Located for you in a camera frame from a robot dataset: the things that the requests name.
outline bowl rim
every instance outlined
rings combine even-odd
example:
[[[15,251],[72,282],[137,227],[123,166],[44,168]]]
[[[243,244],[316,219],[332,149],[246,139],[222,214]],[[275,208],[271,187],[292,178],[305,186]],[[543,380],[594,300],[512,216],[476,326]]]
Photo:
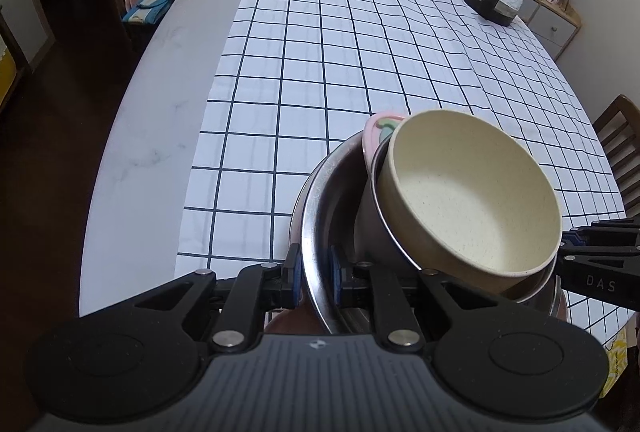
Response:
[[[552,252],[550,253],[549,257],[547,257],[545,259],[544,262],[540,263],[539,265],[535,266],[534,268],[531,269],[527,269],[524,271],[499,271],[497,269],[494,268],[490,268],[487,267],[483,264],[479,264],[476,261],[473,261],[469,258],[467,258],[466,256],[462,255],[459,252],[456,252],[455,250],[453,250],[451,247],[449,247],[437,234],[436,232],[434,232],[431,228],[429,228],[426,224],[424,224],[423,221],[420,220],[420,218],[417,216],[417,214],[415,213],[415,211],[413,210],[413,208],[411,207],[411,205],[407,202],[407,199],[405,197],[405,195],[402,193],[402,189],[400,188],[400,180],[398,177],[398,173],[396,173],[396,166],[394,163],[394,148],[395,148],[395,144],[396,144],[396,140],[398,139],[398,134],[401,132],[402,128],[407,125],[407,123],[410,123],[412,121],[414,121],[415,119],[419,118],[419,117],[425,117],[428,115],[434,115],[434,114],[438,114],[438,115],[452,115],[454,117],[466,117],[467,119],[471,118],[473,121],[472,123],[481,123],[482,125],[485,125],[487,127],[490,128],[490,130],[492,130],[493,132],[495,132],[498,137],[506,137],[508,138],[508,141],[510,142],[510,144],[515,145],[515,147],[517,147],[518,152],[521,153],[521,155],[524,156],[524,158],[526,158],[527,160],[529,160],[531,163],[533,163],[536,167],[536,169],[538,170],[538,172],[542,175],[542,177],[545,179],[546,184],[549,187],[549,190],[551,191],[553,200],[554,200],[554,206],[556,207],[556,210],[558,211],[558,236],[556,238],[556,244],[552,250]],[[400,125],[398,125],[398,127],[394,130],[393,134],[391,134],[390,140],[389,140],[389,144],[388,144],[388,151],[386,153],[386,159],[385,161],[388,161],[388,169],[392,178],[392,182],[394,184],[394,188],[396,189],[396,192],[398,194],[399,199],[401,200],[402,206],[404,207],[404,209],[406,209],[409,214],[414,218],[414,220],[418,223],[418,225],[420,226],[420,228],[429,235],[430,238],[433,238],[433,240],[435,240],[438,245],[442,246],[448,253],[450,253],[451,255],[453,255],[454,257],[456,257],[456,259],[458,259],[459,261],[464,262],[465,264],[478,269],[479,271],[491,274],[491,275],[496,275],[498,277],[507,277],[507,278],[520,278],[520,277],[527,277],[529,275],[533,275],[534,273],[537,273],[538,271],[541,271],[542,269],[544,269],[546,266],[548,266],[548,264],[554,259],[554,257],[556,256],[556,253],[558,252],[558,249],[560,248],[560,242],[562,239],[562,209],[561,206],[558,203],[558,198],[556,197],[556,193],[554,190],[554,187],[551,185],[551,183],[549,182],[548,178],[546,177],[546,174],[544,173],[543,169],[540,167],[540,165],[538,164],[538,162],[533,158],[533,156],[531,156],[513,137],[511,137],[509,134],[507,134],[507,132],[501,130],[500,128],[497,128],[496,126],[492,125],[491,123],[485,121],[484,119],[481,119],[477,116],[474,116],[472,114],[467,114],[465,112],[459,112],[457,110],[447,110],[447,109],[437,109],[437,110],[424,110],[422,112],[417,112],[413,115],[409,115],[407,116],[404,121],[402,121],[402,123],[400,123]]]

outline wooden cabinet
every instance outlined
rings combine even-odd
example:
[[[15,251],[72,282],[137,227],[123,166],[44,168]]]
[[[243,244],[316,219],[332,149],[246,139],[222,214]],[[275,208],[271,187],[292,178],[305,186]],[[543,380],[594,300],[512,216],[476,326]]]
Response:
[[[570,5],[562,11],[544,0],[524,0],[519,15],[554,61],[582,26],[580,15]]]

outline metal screw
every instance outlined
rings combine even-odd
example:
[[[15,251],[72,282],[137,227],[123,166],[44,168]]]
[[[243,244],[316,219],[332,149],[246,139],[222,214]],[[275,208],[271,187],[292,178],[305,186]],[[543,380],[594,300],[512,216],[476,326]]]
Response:
[[[244,342],[244,335],[238,331],[218,331],[212,340],[220,347],[235,347]]]
[[[387,336],[389,341],[396,346],[414,346],[420,340],[420,335],[409,329],[396,329]]]

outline white wall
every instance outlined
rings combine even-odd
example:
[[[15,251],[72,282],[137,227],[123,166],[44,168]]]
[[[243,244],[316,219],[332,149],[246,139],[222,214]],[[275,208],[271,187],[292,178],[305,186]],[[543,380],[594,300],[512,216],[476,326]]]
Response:
[[[571,0],[583,27],[558,60],[593,121],[618,94],[640,106],[639,0]]]
[[[2,16],[31,62],[47,41],[47,33],[40,23],[32,0],[0,0]]]

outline cream bowl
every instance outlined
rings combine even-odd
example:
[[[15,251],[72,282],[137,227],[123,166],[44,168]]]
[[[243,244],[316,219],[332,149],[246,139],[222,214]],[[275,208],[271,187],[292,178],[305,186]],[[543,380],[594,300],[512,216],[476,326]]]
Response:
[[[541,271],[560,245],[558,200],[540,166],[505,132],[465,113],[406,118],[376,189],[417,264],[493,293]]]

